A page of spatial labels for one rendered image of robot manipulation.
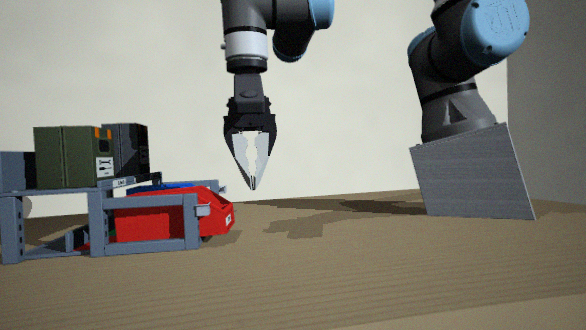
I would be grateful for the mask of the red plastic bin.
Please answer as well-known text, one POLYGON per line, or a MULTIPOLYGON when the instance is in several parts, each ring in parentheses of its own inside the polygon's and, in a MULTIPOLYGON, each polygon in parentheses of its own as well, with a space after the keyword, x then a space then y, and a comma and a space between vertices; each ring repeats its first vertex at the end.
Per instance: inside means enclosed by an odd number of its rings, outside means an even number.
MULTIPOLYGON (((211 202, 209 216, 199 216, 200 237, 228 233, 235 223, 232 203, 203 185, 128 196, 185 193, 198 193, 198 205, 211 202)), ((118 209, 114 210, 114 218, 117 242, 184 237, 183 205, 118 209)))

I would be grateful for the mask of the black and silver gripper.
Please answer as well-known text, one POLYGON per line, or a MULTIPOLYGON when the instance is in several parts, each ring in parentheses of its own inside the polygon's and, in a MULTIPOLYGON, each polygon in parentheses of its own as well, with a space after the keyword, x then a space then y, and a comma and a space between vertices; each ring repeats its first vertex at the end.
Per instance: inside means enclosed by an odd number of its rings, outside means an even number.
MULTIPOLYGON (((257 58, 239 58, 226 62, 227 72, 232 74, 260 74, 267 71, 267 61, 257 58), (256 73, 255 73, 256 71, 256 73), (236 73, 237 72, 237 73, 236 73)), ((269 97, 265 98, 265 113, 263 114, 236 114, 234 111, 234 97, 228 98, 226 106, 229 108, 228 116, 223 116, 223 134, 226 144, 246 182, 251 190, 256 190, 277 136, 275 114, 271 114, 269 97), (261 127, 260 127, 261 126, 261 127), (243 131, 262 131, 254 139, 257 148, 256 173, 249 173, 249 161, 246 158, 247 138, 243 131)))

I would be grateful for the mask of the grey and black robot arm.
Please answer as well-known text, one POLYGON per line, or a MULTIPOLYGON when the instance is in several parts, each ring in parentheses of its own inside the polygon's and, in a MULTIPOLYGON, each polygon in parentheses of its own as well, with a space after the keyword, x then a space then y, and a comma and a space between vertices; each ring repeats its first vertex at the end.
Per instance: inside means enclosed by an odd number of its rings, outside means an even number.
MULTIPOLYGON (((328 29, 334 17, 334 0, 220 1, 226 42, 220 47, 226 61, 267 61, 267 29, 271 29, 276 57, 296 62, 306 53, 315 30, 328 29)), ((435 27, 418 34, 407 49, 422 108, 422 144, 497 122, 473 76, 515 52, 529 29, 524 0, 433 1, 435 27)), ((234 75, 234 111, 265 112, 260 74, 234 75)))

